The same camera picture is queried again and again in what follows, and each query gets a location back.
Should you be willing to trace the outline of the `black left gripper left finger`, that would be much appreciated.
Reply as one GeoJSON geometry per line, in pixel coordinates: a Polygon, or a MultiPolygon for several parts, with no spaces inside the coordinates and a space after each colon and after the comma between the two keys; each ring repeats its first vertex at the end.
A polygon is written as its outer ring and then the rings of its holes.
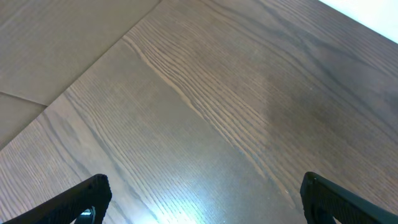
{"type": "Polygon", "coordinates": [[[96,174],[4,224],[101,224],[111,198],[108,177],[96,174]]]}

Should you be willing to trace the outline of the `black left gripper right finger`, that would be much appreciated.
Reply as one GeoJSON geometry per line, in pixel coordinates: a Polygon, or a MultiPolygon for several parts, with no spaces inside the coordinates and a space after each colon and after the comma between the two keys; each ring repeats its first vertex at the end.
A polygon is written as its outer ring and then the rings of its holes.
{"type": "Polygon", "coordinates": [[[397,224],[397,215],[314,172],[305,173],[300,196],[309,224],[397,224]]]}

